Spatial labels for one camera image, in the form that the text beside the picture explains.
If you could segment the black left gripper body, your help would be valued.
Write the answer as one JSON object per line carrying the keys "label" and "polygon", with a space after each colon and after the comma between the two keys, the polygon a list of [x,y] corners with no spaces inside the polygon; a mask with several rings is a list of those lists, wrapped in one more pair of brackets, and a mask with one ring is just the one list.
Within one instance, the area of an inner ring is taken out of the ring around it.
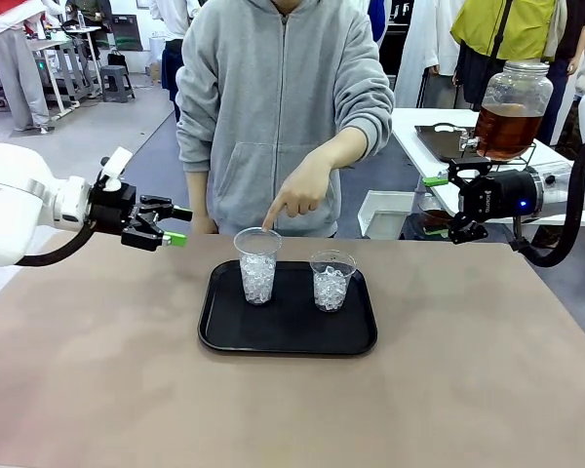
{"label": "black left gripper body", "polygon": [[121,235],[129,223],[137,203],[137,189],[121,183],[116,191],[104,191],[95,186],[89,197],[89,222],[95,232]]}

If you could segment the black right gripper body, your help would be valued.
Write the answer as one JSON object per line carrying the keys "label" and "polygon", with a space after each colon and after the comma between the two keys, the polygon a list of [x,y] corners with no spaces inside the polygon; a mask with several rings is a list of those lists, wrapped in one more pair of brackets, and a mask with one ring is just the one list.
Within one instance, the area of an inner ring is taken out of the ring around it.
{"label": "black right gripper body", "polygon": [[538,203],[533,176],[527,171],[478,175],[459,190],[460,211],[469,217],[532,215]]}

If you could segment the person's right hand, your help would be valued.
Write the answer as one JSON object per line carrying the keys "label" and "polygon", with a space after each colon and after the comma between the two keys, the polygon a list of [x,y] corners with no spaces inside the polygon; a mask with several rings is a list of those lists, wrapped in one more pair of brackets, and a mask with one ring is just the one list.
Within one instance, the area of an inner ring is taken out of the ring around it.
{"label": "person's right hand", "polygon": [[218,233],[216,223],[206,214],[194,214],[190,225],[194,234],[210,235]]}

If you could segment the person's left hand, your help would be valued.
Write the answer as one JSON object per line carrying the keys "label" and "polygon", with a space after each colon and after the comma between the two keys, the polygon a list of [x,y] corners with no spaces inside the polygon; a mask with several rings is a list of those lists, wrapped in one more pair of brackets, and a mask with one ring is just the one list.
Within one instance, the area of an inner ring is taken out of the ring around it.
{"label": "person's left hand", "polygon": [[296,217],[316,210],[327,194],[331,171],[332,164],[326,156],[318,152],[308,154],[285,179],[262,222],[262,229],[272,229],[281,211]]}

